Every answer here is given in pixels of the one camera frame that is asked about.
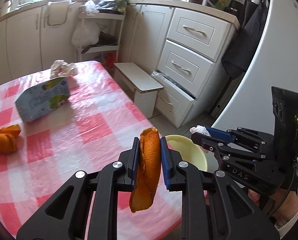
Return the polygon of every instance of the hand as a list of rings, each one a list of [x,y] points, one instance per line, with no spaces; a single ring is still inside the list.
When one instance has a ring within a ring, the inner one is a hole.
[[[280,200],[285,195],[286,190],[280,188],[278,192],[270,196],[274,200],[274,205],[271,210],[273,210],[280,202]],[[260,195],[252,190],[249,190],[248,196],[252,201],[259,206]],[[296,214],[298,213],[298,197],[296,192],[291,191],[286,200],[283,202],[281,207],[273,214],[273,217],[277,221],[277,225],[282,227],[287,224]]]

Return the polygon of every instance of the wooden bench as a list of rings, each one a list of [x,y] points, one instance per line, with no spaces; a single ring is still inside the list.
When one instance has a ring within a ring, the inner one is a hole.
[[[115,63],[115,66],[117,69],[114,79],[122,80],[133,91],[132,100],[135,105],[146,118],[150,118],[153,115],[157,93],[163,86],[134,63]]]

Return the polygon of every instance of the metal screw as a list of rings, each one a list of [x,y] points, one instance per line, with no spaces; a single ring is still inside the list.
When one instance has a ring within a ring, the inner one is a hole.
[[[186,168],[186,167],[188,167],[188,162],[180,162],[179,164],[179,167],[181,167],[181,168]]]
[[[85,175],[86,175],[86,173],[85,173],[84,171],[77,171],[77,172],[76,172],[76,177],[77,177],[78,179],[83,178]]]
[[[224,171],[216,171],[216,176],[223,178],[225,176]]]
[[[112,164],[112,166],[114,167],[114,168],[120,168],[121,166],[122,166],[122,162],[114,162],[113,164]]]

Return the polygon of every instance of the table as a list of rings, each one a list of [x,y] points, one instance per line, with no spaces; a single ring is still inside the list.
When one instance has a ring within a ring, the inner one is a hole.
[[[100,171],[132,147],[150,122],[96,61],[77,63],[68,78],[69,103],[23,123],[14,102],[27,88],[49,79],[34,73],[0,86],[0,127],[19,123],[18,151],[0,154],[0,221],[18,229],[76,171]],[[181,193],[168,192],[161,175],[153,206],[132,214],[130,193],[119,192],[118,239],[161,239],[181,219]]]

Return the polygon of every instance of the orange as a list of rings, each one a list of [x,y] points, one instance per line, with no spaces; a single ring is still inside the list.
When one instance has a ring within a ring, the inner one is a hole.
[[[14,137],[18,137],[18,135],[20,134],[20,131],[21,131],[20,126],[18,124],[0,128],[0,133],[10,133]]]
[[[152,206],[161,172],[160,138],[156,128],[147,128],[140,134],[137,184],[131,193],[132,213]]]
[[[0,133],[0,153],[11,153],[17,150],[15,137],[10,133]]]

